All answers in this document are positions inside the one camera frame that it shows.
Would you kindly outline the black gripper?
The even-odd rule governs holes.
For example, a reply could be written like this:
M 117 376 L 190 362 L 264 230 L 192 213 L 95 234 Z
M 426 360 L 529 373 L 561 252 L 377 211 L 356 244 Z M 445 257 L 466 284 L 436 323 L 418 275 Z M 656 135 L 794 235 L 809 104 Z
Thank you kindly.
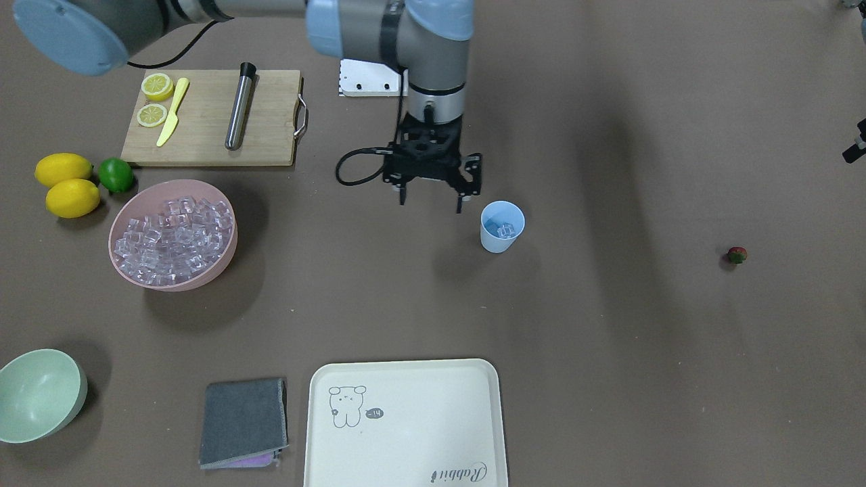
M 399 206 L 407 200 L 407 185 L 416 178 L 440 180 L 457 192 L 457 213 L 482 188 L 482 154 L 463 157 L 459 145 L 463 117 L 431 124 L 405 114 L 398 125 L 398 141 L 388 145 L 382 169 L 383 182 L 398 192 Z

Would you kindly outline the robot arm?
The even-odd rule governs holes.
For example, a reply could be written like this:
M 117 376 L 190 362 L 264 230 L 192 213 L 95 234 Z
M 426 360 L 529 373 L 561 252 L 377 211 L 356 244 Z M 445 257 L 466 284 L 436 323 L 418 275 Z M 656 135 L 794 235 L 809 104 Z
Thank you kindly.
M 189 26 L 248 28 L 248 45 L 257 47 L 287 47 L 276 28 L 288 26 L 291 41 L 317 53 L 378 64 L 403 78 L 392 141 L 344 154 L 337 182 L 381 179 L 403 204 L 409 182 L 438 180 L 457 192 L 458 208 L 482 190 L 482 157 L 460 152 L 472 1 L 14 1 L 10 11 L 46 58 L 90 76 L 130 64 Z

